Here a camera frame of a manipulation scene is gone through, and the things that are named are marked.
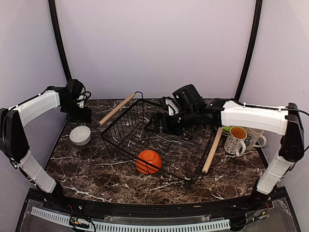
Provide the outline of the white ribbed bowl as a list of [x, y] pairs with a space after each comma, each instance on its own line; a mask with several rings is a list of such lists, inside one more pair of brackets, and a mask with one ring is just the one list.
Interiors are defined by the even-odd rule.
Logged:
[[87, 126], [78, 126], [70, 132], [70, 140], [77, 146], [87, 145], [91, 140], [91, 129]]

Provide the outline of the orange bowl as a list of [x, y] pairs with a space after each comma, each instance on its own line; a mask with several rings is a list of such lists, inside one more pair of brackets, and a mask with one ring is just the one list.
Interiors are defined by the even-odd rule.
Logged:
[[144, 150], [136, 158], [135, 166], [142, 174], [155, 174], [162, 168], [162, 159], [156, 151]]

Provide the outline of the lime green plate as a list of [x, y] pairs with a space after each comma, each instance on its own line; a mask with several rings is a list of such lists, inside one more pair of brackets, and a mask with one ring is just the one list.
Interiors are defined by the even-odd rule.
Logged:
[[226, 132], [230, 132], [231, 129], [232, 129], [232, 127], [224, 126], [224, 131], [226, 131]]

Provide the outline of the white leaf pattern mug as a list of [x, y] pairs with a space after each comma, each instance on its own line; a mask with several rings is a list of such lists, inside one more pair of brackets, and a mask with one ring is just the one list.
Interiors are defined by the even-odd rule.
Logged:
[[232, 127], [225, 141], [224, 149], [228, 154], [241, 157], [246, 151], [247, 132], [242, 127]]

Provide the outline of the tall dragon pattern mug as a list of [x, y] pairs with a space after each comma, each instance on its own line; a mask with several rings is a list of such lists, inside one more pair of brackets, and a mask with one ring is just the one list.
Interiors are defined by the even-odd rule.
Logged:
[[[263, 135], [264, 131], [253, 128], [245, 128], [247, 138], [245, 140], [246, 150], [251, 150], [254, 147], [263, 147], [267, 143], [266, 137]], [[256, 144], [260, 139], [263, 140], [262, 144]]]

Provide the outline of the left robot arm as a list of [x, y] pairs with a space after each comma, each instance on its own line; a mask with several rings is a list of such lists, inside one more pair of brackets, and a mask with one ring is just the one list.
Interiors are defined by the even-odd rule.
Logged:
[[58, 211], [68, 207], [68, 199], [44, 168], [47, 155], [39, 158], [38, 153], [51, 148], [48, 136], [55, 137], [64, 120], [91, 123], [92, 111], [84, 106], [90, 95], [80, 81], [72, 79], [64, 87], [48, 86], [42, 93], [0, 110], [1, 152], [27, 181], [51, 194], [49, 203]]

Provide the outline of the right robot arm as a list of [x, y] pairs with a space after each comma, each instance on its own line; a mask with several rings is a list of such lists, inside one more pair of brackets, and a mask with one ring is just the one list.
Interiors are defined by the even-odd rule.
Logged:
[[160, 104], [164, 111], [154, 113], [146, 124], [146, 131], [181, 136], [184, 129], [195, 126], [230, 127], [236, 133], [227, 143], [235, 146], [233, 154], [242, 156], [245, 141], [251, 133], [269, 131], [281, 136], [281, 146], [256, 184], [256, 191], [247, 198], [246, 205], [256, 210], [265, 202], [276, 184], [307, 150], [304, 128], [297, 105], [262, 106], [241, 103], [235, 99], [215, 98], [205, 102], [195, 86], [183, 86], [173, 92], [173, 97], [163, 97]]

